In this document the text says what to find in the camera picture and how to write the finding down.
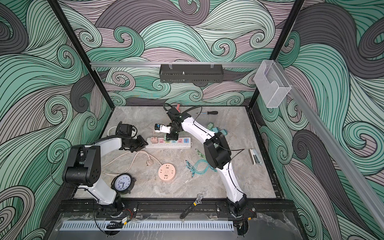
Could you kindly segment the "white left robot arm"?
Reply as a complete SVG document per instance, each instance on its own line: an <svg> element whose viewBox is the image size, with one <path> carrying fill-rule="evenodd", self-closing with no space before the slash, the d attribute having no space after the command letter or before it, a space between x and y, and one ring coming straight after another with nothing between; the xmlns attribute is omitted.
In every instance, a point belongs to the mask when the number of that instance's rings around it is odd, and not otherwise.
<svg viewBox="0 0 384 240"><path fill-rule="evenodd" d="M129 194L136 182L129 173L116 175L109 186L101 179L101 158L115 150L139 152L148 142L137 134L133 125L119 123L115 134L101 138L92 145L76 145L70 148L63 172L63 181L90 193L101 206L111 206L121 213L124 205L122 194Z"/></svg>

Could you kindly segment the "pink usb charger plug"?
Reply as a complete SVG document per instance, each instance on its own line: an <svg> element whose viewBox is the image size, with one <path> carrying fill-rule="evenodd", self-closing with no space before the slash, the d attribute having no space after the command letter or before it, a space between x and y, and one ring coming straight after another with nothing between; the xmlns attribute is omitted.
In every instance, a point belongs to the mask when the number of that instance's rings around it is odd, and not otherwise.
<svg viewBox="0 0 384 240"><path fill-rule="evenodd" d="M151 137L151 143L152 144L157 144L159 142L158 137Z"/></svg>

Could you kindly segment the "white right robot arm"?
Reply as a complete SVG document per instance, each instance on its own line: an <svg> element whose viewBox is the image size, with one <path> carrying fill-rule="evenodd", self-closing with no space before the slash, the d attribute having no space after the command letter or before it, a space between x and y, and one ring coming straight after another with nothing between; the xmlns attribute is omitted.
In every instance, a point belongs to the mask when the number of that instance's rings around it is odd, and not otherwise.
<svg viewBox="0 0 384 240"><path fill-rule="evenodd" d="M203 144L206 161L217 170L223 181L230 213L239 218L245 213L248 200L247 195L241 190L233 170L231 154L234 150L230 149L226 137L221 132L215 133L205 128L189 114L189 111L196 108L192 107L179 112L176 107L168 103L163 104L163 109L171 122L168 125L155 124L155 131L165 133L166 138L173 141L176 141L179 133L184 131Z"/></svg>

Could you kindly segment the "white multicolour power strip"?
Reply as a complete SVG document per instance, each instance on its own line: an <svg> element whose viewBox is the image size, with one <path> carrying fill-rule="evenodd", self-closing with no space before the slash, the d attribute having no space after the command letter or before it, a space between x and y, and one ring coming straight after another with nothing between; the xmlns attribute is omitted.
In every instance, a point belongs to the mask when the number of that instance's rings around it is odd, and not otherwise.
<svg viewBox="0 0 384 240"><path fill-rule="evenodd" d="M151 143L151 138L147 138L148 145L146 149L190 149L192 147L192 140L190 137L179 138L177 141L168 141L165 138L158 137L157 144Z"/></svg>

